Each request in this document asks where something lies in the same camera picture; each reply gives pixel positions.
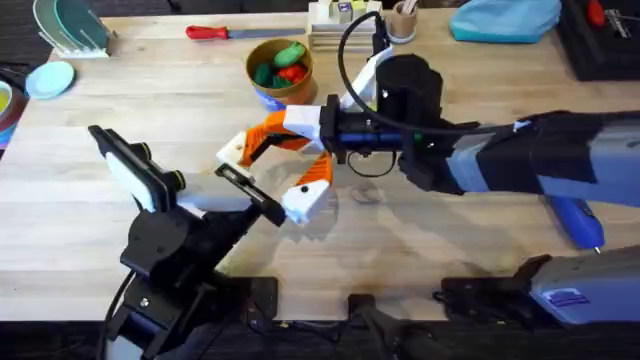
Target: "blue bag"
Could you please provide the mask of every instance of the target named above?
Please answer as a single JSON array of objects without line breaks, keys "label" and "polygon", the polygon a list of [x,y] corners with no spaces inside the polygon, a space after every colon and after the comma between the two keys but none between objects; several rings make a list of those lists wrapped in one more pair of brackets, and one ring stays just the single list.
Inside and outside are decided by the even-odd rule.
[{"label": "blue bag", "polygon": [[560,0],[471,0],[451,18],[458,41],[535,43],[560,17]]}]

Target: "dark floor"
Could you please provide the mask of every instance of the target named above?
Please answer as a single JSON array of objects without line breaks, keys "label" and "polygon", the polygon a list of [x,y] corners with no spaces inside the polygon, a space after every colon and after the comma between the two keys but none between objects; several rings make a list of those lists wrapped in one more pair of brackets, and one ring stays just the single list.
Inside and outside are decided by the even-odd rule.
[{"label": "dark floor", "polygon": [[[169,15],[165,0],[88,0],[100,16]],[[464,0],[421,0],[422,7],[456,6]],[[49,46],[37,34],[32,0],[0,0],[0,61],[38,64]],[[304,11],[306,0],[182,0],[185,13]],[[525,332],[509,325],[431,323],[449,348],[495,359],[640,359],[640,324],[596,325]],[[98,323],[0,323],[0,358],[93,358]],[[366,331],[345,334],[335,348],[308,334],[266,341],[241,325],[230,327],[205,359],[377,359]],[[196,342],[194,348],[204,343]]]},{"label": "dark floor", "polygon": [[[0,324],[3,360],[63,360],[94,357],[98,323]],[[511,325],[430,323],[435,338],[447,349],[465,352],[465,359],[496,360],[631,360],[640,359],[640,324],[593,325],[566,330],[526,332]],[[207,334],[214,334],[210,329]],[[345,333],[336,346],[306,333],[277,334],[265,339],[233,325],[203,359],[353,359],[378,360],[370,334]],[[213,335],[195,341],[181,359],[196,359]],[[434,359],[428,354],[424,359]]]}]

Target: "green toy pepper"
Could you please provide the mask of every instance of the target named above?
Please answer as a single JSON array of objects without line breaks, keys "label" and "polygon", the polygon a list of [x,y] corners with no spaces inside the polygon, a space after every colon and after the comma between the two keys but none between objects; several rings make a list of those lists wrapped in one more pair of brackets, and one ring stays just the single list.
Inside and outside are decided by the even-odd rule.
[{"label": "green toy pepper", "polygon": [[288,48],[281,50],[273,59],[273,65],[277,68],[285,68],[296,63],[304,55],[304,45],[294,42]]},{"label": "green toy pepper", "polygon": [[272,75],[271,66],[269,66],[269,64],[259,64],[256,66],[256,71],[253,73],[253,82],[263,87],[269,87]]}]

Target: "wooden table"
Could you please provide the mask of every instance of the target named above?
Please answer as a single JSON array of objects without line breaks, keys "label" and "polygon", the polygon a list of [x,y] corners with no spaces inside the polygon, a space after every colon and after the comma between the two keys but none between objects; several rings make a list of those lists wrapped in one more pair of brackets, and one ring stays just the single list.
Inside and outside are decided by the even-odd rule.
[{"label": "wooden table", "polygon": [[[457,43],[447,27],[452,12],[421,10],[417,38],[397,47],[442,74],[448,119],[504,124],[554,109],[638,109],[638,83],[575,81],[554,34],[536,45]],[[118,259],[136,209],[88,125],[148,142],[167,168],[208,173],[226,141],[267,115],[244,74],[262,40],[196,43],[185,38],[187,25],[299,27],[305,16],[107,19],[120,35],[114,57],[72,61],[75,85],[58,99],[30,102],[0,163],[0,320],[101,319],[126,273]],[[336,55],[313,56],[322,104],[344,88]],[[347,56],[352,75],[366,56]],[[384,167],[386,156],[369,165]],[[309,164],[295,154],[266,158],[255,172],[274,193]],[[340,167],[334,182],[328,208],[306,228],[261,221],[221,266],[277,276],[279,318],[341,319],[350,293],[371,292],[393,315],[442,319],[430,300],[442,277],[512,274],[533,255],[577,254],[536,196],[425,193],[397,170],[368,180]],[[637,243],[639,210],[593,207],[605,249]]]}]

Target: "wire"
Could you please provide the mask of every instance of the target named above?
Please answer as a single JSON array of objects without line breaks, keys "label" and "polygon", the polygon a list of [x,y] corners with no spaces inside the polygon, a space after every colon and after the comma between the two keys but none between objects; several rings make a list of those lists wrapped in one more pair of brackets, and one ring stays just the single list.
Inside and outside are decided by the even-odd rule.
[{"label": "wire", "polygon": [[391,166],[389,167],[389,169],[387,169],[387,171],[383,172],[382,174],[364,174],[356,170],[353,167],[353,164],[351,164],[351,156],[355,153],[356,153],[355,151],[352,151],[349,153],[349,155],[347,155],[347,166],[349,167],[349,169],[351,169],[351,171],[353,171],[357,175],[362,176],[364,178],[369,178],[369,179],[382,177],[390,173],[393,170],[393,167],[396,165],[396,159],[398,157],[398,153],[394,150],[391,152]]},{"label": "wire", "polygon": [[381,124],[391,126],[394,128],[403,129],[411,132],[418,132],[426,135],[472,135],[472,134],[487,134],[494,133],[501,130],[509,130],[511,131],[512,125],[500,125],[500,126],[488,126],[481,127],[475,129],[466,129],[466,130],[454,130],[454,129],[435,129],[424,126],[415,126],[410,124],[404,124],[397,122],[389,117],[386,117],[372,108],[370,108],[361,98],[358,96],[356,91],[351,86],[351,82],[349,81],[349,77],[347,76],[347,71],[344,66],[344,48],[347,44],[347,39],[349,39],[349,35],[353,32],[353,30],[358,27],[361,23],[365,22],[367,19],[375,17],[376,22],[382,23],[384,20],[380,13],[377,11],[370,11],[361,17],[354,20],[347,30],[345,30],[344,34],[342,34],[342,38],[340,38],[340,43],[338,44],[338,69],[340,70],[340,77],[342,78],[342,82],[344,83],[347,92],[353,98],[353,101],[360,106],[362,111],[364,111],[367,115],[371,117],[372,121],[379,122]]},{"label": "wire", "polygon": [[376,348],[378,349],[378,355],[380,356],[380,359],[382,360],[389,359],[389,352],[387,350],[387,346],[382,340],[382,336],[380,336],[380,332],[376,328],[371,317],[369,317],[368,314],[362,311],[358,312],[357,314],[360,315],[362,317],[362,320],[364,320],[365,324],[367,324],[367,327],[371,332],[371,337],[373,338],[373,342],[376,344]]},{"label": "wire", "polygon": [[113,312],[116,309],[116,305],[118,305],[118,301],[120,301],[120,298],[122,297],[122,293],[124,293],[124,290],[127,288],[129,283],[131,282],[131,279],[133,279],[134,274],[135,273],[133,272],[133,270],[129,271],[127,276],[122,281],[122,284],[120,284],[118,291],[116,291],[116,294],[113,296],[113,300],[111,300],[111,304],[109,304],[109,309],[107,309],[107,313],[104,316],[104,323],[102,323],[102,328],[100,329],[100,335],[98,336],[98,345],[96,347],[97,360],[104,359],[104,348],[107,341],[106,339],[107,325],[109,324],[109,321],[111,321],[111,318],[113,317]]}]

